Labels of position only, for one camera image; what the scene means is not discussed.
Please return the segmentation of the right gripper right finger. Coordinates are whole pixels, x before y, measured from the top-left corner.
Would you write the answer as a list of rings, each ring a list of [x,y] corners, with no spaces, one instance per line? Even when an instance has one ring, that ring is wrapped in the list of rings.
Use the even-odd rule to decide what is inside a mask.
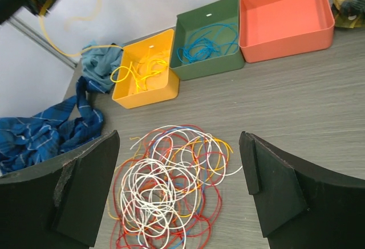
[[[270,248],[363,248],[364,180],[242,132],[248,192]]]

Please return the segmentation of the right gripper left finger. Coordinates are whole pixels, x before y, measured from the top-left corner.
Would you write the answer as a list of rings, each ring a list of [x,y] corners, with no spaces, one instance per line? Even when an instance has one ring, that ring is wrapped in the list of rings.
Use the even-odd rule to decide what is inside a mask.
[[[119,148],[113,131],[1,176],[1,247],[94,247]]]

